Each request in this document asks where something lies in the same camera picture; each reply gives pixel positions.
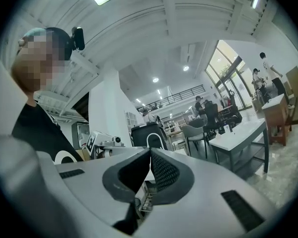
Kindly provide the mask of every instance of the trash bin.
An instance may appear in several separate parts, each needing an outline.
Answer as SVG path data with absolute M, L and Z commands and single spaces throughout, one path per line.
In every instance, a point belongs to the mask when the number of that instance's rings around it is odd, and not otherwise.
M 134 146 L 149 146 L 168 150 L 159 125 L 152 121 L 133 127 L 131 136 Z

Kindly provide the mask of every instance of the railing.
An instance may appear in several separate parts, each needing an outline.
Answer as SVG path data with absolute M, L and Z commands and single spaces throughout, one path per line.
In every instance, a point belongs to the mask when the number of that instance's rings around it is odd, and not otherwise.
M 150 112 L 150 111 L 157 110 L 162 107 L 168 106 L 170 104 L 174 104 L 179 101 L 188 99 L 190 97 L 197 96 L 204 92 L 205 92 L 205 89 L 204 89 L 203 85 L 199 85 L 199 86 L 190 88 L 188 90 L 185 90 L 183 92 L 173 94 L 173 95 L 166 97 L 162 100 L 152 102 L 148 105 L 145 105 L 144 107 L 137 108 L 137 110 L 138 110 L 138 112 L 141 112 L 141 113 L 143 113 L 144 110 L 147 110 Z

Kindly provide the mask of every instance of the black t-shirt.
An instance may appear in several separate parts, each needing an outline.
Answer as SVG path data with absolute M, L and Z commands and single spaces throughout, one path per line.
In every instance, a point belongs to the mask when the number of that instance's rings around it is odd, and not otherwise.
M 12 135 L 29 143 L 34 150 L 50 154 L 55 164 L 82 161 L 80 155 L 39 106 L 25 104 Z
M 205 112 L 203 110 L 200 110 L 201 108 L 202 108 L 201 103 L 197 101 L 195 103 L 195 109 L 199 112 L 199 115 L 205 114 Z

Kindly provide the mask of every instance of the cable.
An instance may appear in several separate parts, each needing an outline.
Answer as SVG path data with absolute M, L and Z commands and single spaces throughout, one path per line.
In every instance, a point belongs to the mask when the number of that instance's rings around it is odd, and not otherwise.
M 160 137 L 157 133 L 150 133 L 150 134 L 148 135 L 148 137 L 147 137 L 147 147 L 149 148 L 148 139 L 149 139 L 149 137 L 150 137 L 151 135 L 157 135 L 157 136 L 158 136 L 158 138 L 160 139 L 160 143 L 161 143 L 162 149 L 165 150 L 165 148 L 164 148 L 164 146 L 163 146 L 163 143 L 162 143 L 162 139 L 161 139 L 161 137 Z

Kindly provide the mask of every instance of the white shirt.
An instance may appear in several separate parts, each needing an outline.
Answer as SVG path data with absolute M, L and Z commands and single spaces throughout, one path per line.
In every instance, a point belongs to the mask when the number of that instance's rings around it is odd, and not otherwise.
M 263 63 L 264 69 L 266 69 L 270 80 L 278 78 L 278 76 L 272 71 L 272 69 L 270 69 L 271 65 L 268 63 L 267 58 L 264 58 L 263 61 L 264 61 L 264 63 Z
M 262 85 L 263 85 L 263 83 L 262 83 L 262 80 L 260 80 L 259 76 L 258 76 L 257 74 L 254 73 L 254 74 L 253 74 L 253 79 L 254 79 L 256 85 L 258 86 L 258 88 L 261 88 Z
M 154 115 L 152 115 L 152 114 L 147 114 L 147 115 L 145 115 L 144 116 L 144 121 L 145 122 L 151 122 L 151 121 L 155 121 L 155 117 L 154 117 Z

